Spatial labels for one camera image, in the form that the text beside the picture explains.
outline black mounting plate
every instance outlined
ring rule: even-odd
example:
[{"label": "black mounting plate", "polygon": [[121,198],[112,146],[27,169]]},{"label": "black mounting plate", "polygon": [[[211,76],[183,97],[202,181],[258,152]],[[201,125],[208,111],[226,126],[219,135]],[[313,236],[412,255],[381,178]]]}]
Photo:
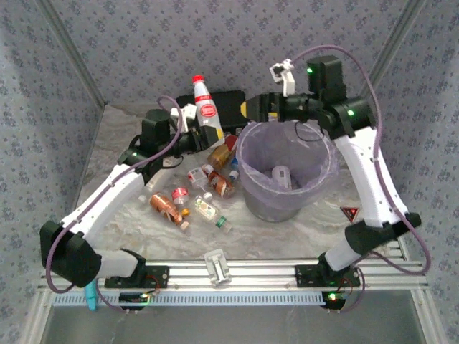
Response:
[{"label": "black mounting plate", "polygon": [[356,269],[349,269],[343,275],[329,277],[326,281],[323,279],[318,270],[318,265],[296,265],[295,266],[296,286],[298,288],[307,287],[352,287],[360,286],[359,273]]},{"label": "black mounting plate", "polygon": [[108,289],[156,289],[156,280],[159,283],[158,288],[167,288],[169,280],[169,267],[167,266],[145,266],[146,278],[141,280],[138,285],[132,285],[125,278],[111,277],[105,280],[105,288]]}]

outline patterned wall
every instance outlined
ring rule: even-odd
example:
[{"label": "patterned wall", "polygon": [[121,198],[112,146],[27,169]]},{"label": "patterned wall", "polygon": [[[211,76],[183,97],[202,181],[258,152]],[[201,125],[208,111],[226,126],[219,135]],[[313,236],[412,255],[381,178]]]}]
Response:
[{"label": "patterned wall", "polygon": [[32,1],[0,3],[0,343],[41,271],[39,224],[70,210],[100,114]]},{"label": "patterned wall", "polygon": [[[379,86],[383,150],[409,209],[421,213],[433,294],[459,343],[459,3],[429,0]],[[407,237],[413,255],[419,245]]]},{"label": "patterned wall", "polygon": [[[150,102],[210,90],[272,90],[268,66],[306,47],[335,43],[370,69],[405,0],[53,1],[108,102]],[[359,92],[355,67],[346,69]],[[306,77],[298,86],[306,90]]]}]

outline clear plastic bag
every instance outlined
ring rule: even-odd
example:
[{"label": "clear plastic bag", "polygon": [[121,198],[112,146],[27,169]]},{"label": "clear plastic bag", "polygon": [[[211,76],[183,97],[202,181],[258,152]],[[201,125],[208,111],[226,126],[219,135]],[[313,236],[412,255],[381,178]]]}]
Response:
[{"label": "clear plastic bag", "polygon": [[[245,127],[236,156],[246,192],[268,209],[291,211],[317,201],[333,184],[339,172],[336,154],[315,124],[268,122]],[[281,165],[290,169],[291,191],[271,179],[272,169]]]}]

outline red triangle sticker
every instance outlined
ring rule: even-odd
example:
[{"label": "red triangle sticker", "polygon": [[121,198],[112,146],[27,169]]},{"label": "red triangle sticker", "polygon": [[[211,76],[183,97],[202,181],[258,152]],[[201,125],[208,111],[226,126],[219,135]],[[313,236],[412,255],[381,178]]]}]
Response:
[{"label": "red triangle sticker", "polygon": [[353,206],[342,206],[340,208],[344,215],[346,215],[347,219],[353,223],[357,214],[359,213],[359,208]]}]

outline black box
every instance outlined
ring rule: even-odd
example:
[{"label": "black box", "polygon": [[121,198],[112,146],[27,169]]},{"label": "black box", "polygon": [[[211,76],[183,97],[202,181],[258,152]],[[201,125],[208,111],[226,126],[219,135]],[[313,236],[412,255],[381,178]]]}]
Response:
[{"label": "black box", "polygon": [[[215,102],[215,106],[217,106],[224,135],[239,135],[249,123],[249,120],[242,115],[240,109],[241,104],[245,101],[244,92],[239,90],[213,92],[212,99]],[[186,104],[194,104],[194,95],[181,95],[177,98],[177,103],[181,108]]]}]

